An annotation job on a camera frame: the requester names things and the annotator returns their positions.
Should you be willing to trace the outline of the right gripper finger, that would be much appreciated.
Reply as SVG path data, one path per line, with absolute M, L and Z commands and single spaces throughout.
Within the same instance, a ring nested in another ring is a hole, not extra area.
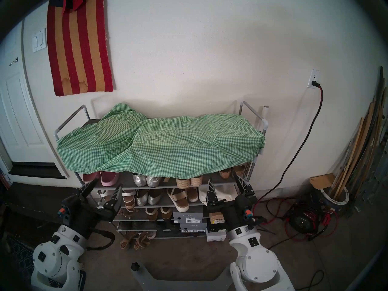
M 248 181 L 246 181 L 243 177 L 239 176 L 236 172 L 234 172 L 234 179 L 237 184 L 240 195 L 244 195 L 249 199 L 257 199 L 257 196 L 255 195 L 255 192 Z
M 216 195 L 216 189 L 214 187 L 213 181 L 211 178 L 208 180 L 208 191 L 206 192 L 206 203 L 207 204 L 216 204 L 218 197 Z

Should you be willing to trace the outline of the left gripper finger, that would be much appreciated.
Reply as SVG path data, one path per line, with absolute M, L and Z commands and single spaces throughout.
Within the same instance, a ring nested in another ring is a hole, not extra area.
M 102 207 L 105 210 L 120 210 L 122 198 L 122 186 L 118 186 L 110 195 L 110 199 Z
M 94 189 L 95 185 L 99 182 L 99 178 L 95 178 L 90 182 L 84 183 L 79 189 L 78 189 L 78 197 L 81 200 L 86 200 L 91 191 Z

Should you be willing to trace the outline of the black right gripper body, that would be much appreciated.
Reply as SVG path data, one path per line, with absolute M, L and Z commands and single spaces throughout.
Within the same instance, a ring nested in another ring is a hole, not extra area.
M 206 196 L 207 210 L 209 213 L 220 212 L 226 224 L 227 232 L 242 227 L 248 227 L 248 231 L 255 227 L 254 216 L 251 212 L 253 205 L 257 202 L 256 196 L 237 196 L 233 201 L 225 199 L 218 200 L 216 196 Z

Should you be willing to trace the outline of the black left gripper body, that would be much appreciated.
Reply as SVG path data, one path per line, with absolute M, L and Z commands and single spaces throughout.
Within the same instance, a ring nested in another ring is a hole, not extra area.
M 115 235 L 109 231 L 96 229 L 100 221 L 112 222 L 119 210 L 105 210 L 104 208 L 92 207 L 87 200 L 81 200 L 77 195 L 72 195 L 61 202 L 61 208 L 57 212 L 62 219 L 63 225 L 76 231 L 86 240 L 92 233 L 115 240 Z

